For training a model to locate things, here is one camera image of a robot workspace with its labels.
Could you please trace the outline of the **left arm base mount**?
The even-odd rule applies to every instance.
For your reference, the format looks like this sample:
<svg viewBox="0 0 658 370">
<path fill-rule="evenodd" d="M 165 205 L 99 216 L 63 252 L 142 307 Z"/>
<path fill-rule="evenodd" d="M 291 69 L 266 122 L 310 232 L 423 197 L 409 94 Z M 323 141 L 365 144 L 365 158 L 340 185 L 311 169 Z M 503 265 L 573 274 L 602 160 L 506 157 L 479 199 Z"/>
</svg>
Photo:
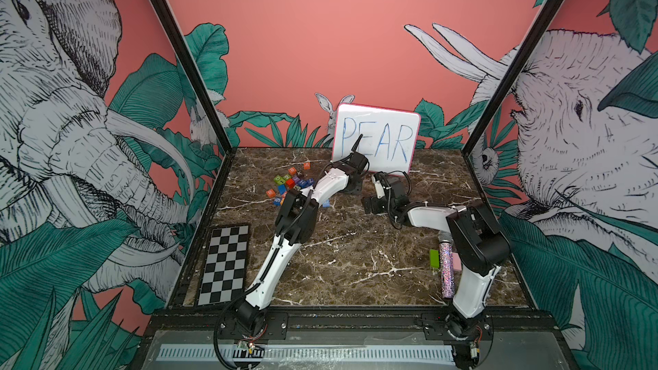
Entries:
<svg viewBox="0 0 658 370">
<path fill-rule="evenodd" d="M 259 313 L 255 321 L 248 324 L 235 313 L 227 313 L 219 323 L 217 338 L 233 341 L 255 339 L 258 342 L 284 340 L 288 321 L 287 313 L 266 312 Z"/>
</svg>

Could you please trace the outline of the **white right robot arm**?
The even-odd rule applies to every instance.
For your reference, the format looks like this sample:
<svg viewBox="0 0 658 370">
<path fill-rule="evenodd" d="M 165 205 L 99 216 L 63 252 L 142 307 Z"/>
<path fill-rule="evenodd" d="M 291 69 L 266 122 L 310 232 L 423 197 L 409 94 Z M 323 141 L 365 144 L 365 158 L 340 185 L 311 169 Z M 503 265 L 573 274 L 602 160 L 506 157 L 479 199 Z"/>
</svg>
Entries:
<svg viewBox="0 0 658 370">
<path fill-rule="evenodd" d="M 361 199 L 366 214 L 385 214 L 395 227 L 440 231 L 457 251 L 461 275 L 452 296 L 446 329 L 455 339 L 468 339 L 483 328 L 483 311 L 497 273 L 511 246 L 495 215 L 477 200 L 464 207 L 410 201 L 397 188 Z"/>
</svg>

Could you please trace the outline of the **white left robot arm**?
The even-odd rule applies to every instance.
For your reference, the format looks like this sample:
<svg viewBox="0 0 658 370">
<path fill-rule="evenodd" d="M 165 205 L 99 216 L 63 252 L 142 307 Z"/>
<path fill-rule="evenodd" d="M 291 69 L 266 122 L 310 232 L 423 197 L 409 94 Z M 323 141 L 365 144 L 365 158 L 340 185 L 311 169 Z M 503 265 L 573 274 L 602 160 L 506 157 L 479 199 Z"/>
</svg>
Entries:
<svg viewBox="0 0 658 370">
<path fill-rule="evenodd" d="M 292 190 L 286 196 L 275 220 L 272 246 L 254 281 L 231 308 L 236 323 L 246 334 L 254 336 L 262 332 L 267 309 L 284 270 L 315 231 L 320 205 L 337 193 L 360 193 L 368 170 L 366 160 L 332 162 L 314 184 Z"/>
</svg>

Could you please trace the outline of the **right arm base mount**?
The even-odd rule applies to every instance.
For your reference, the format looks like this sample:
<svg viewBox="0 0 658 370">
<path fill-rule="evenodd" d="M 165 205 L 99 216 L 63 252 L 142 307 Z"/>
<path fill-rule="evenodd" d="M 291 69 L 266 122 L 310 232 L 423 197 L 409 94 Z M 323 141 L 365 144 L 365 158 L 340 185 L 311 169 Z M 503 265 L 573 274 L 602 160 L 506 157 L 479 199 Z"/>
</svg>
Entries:
<svg viewBox="0 0 658 370">
<path fill-rule="evenodd" d="M 493 321 L 484 314 L 464 319 L 458 313 L 424 313 L 421 327 L 426 339 L 449 344 L 481 342 L 494 335 Z"/>
</svg>

